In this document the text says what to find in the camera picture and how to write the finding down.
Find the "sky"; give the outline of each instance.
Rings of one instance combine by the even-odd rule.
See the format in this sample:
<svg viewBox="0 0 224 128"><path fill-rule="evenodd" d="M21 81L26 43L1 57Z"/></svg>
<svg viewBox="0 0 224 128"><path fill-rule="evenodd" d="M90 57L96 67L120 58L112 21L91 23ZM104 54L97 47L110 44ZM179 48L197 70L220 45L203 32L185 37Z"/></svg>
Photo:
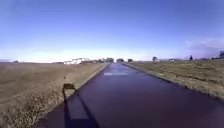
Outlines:
<svg viewBox="0 0 224 128"><path fill-rule="evenodd" d="M0 59L214 57L223 0L0 0Z"/></svg>

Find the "grass verge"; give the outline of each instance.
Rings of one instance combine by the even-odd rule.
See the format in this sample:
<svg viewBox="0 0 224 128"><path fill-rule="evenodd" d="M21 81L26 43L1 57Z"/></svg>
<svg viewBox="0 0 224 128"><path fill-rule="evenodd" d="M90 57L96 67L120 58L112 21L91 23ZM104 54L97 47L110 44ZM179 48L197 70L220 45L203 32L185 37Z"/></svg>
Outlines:
<svg viewBox="0 0 224 128"><path fill-rule="evenodd" d="M124 64L189 89L224 99L224 60Z"/></svg>
<svg viewBox="0 0 224 128"><path fill-rule="evenodd" d="M0 98L0 127L31 128L40 118L63 103L64 83L72 83L80 88L106 65L0 65L5 70L0 75L8 75L0 79L0 91L10 93L7 95L9 97L3 95ZM23 72L19 74L11 68Z"/></svg>

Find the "field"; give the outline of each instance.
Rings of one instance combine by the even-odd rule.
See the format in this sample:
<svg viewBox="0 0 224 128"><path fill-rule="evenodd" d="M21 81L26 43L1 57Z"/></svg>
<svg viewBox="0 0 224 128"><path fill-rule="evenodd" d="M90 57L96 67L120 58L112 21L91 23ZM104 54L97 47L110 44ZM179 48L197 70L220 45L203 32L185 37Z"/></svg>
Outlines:
<svg viewBox="0 0 224 128"><path fill-rule="evenodd" d="M224 60L125 64L181 86L224 99Z"/></svg>
<svg viewBox="0 0 224 128"><path fill-rule="evenodd" d="M106 65L0 63L0 127L32 127L63 102L63 84L79 88Z"/></svg>

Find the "road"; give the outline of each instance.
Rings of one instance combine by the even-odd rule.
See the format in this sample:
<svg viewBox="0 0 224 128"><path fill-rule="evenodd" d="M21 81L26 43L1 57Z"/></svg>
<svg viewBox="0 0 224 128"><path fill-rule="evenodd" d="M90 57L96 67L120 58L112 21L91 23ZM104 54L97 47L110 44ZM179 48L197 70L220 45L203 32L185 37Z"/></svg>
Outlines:
<svg viewBox="0 0 224 128"><path fill-rule="evenodd" d="M112 63L39 124L48 128L223 128L224 105Z"/></svg>

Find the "dry grass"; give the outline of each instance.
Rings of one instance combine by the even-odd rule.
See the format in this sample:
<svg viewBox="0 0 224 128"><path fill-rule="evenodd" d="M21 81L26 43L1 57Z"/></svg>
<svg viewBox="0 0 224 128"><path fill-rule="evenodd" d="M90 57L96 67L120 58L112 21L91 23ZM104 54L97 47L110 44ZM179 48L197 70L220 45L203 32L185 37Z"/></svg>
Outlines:
<svg viewBox="0 0 224 128"><path fill-rule="evenodd" d="M0 63L0 127L32 127L63 102L64 83L79 88L106 65Z"/></svg>
<svg viewBox="0 0 224 128"><path fill-rule="evenodd" d="M224 60L126 64L190 89L224 99Z"/></svg>

